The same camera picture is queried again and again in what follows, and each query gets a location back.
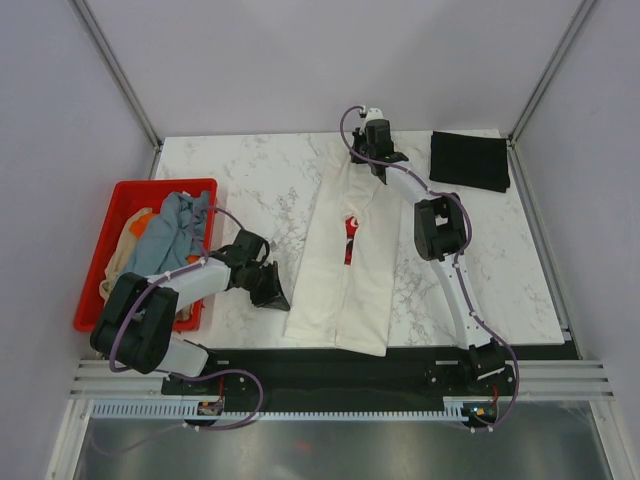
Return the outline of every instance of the white wall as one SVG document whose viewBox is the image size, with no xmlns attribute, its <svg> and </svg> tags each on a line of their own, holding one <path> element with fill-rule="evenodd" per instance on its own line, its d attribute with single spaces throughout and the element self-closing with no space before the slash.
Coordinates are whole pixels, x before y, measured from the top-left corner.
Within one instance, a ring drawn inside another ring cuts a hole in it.
<svg viewBox="0 0 640 480">
<path fill-rule="evenodd" d="M 64 0 L 0 14 L 0 471 L 43 478 L 78 352 L 71 328 L 114 184 L 152 150 Z"/>
<path fill-rule="evenodd" d="M 161 135 L 509 132 L 579 0 L 89 0 Z"/>
<path fill-rule="evenodd" d="M 600 2 L 520 147 L 589 355 L 640 447 L 640 3 Z"/>
</svg>

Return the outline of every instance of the metal floor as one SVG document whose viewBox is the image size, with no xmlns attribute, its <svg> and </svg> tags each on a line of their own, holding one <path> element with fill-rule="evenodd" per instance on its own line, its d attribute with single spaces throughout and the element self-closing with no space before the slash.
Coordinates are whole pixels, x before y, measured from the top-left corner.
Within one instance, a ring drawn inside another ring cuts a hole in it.
<svg viewBox="0 0 640 480">
<path fill-rule="evenodd" d="M 169 423 L 92 420 L 90 429 L 102 448 L 117 449 Z M 576 403 L 518 404 L 491 434 L 433 422 L 262 421 L 200 433 L 180 428 L 115 458 L 85 445 L 77 473 L 90 480 L 611 478 L 591 410 Z"/>
</svg>

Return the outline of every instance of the folded black towel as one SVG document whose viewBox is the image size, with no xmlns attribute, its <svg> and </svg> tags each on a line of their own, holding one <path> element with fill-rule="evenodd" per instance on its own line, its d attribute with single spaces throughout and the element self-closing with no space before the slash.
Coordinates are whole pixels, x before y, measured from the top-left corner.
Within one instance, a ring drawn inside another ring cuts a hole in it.
<svg viewBox="0 0 640 480">
<path fill-rule="evenodd" d="M 433 132 L 429 178 L 505 193 L 511 185 L 507 141 Z"/>
</svg>

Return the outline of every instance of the white pants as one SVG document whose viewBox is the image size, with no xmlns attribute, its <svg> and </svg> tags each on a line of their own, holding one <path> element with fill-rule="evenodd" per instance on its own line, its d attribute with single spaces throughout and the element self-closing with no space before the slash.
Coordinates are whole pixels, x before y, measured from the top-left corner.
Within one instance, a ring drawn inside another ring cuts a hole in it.
<svg viewBox="0 0 640 480">
<path fill-rule="evenodd" d="M 285 336 L 384 356 L 389 337 L 400 197 L 368 165 L 336 149 L 325 167 Z M 358 229 L 345 265 L 345 221 Z"/>
</svg>

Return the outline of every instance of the marble table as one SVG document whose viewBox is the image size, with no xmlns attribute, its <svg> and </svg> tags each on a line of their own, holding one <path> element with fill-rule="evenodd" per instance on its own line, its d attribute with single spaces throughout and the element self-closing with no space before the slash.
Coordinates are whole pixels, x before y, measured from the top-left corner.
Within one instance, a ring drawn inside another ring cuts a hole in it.
<svg viewBox="0 0 640 480">
<path fill-rule="evenodd" d="M 458 132 L 498 136 L 495 131 Z M 431 132 L 396 132 L 397 148 L 428 178 Z M 325 159 L 343 148 L 336 133 L 167 138 L 157 179 L 213 177 L 218 205 L 267 238 L 285 295 L 293 296 L 305 236 Z M 516 186 L 506 194 L 429 182 L 455 191 L 473 222 L 467 264 L 487 323 L 513 344 L 563 343 L 558 319 Z M 212 245 L 230 243 L 237 227 L 217 215 Z M 205 300 L 198 331 L 183 338 L 212 348 L 292 348 L 286 312 L 254 308 L 233 290 Z M 449 346 L 454 326 L 431 267 L 413 245 L 413 209 L 402 207 L 389 346 Z"/>
</svg>

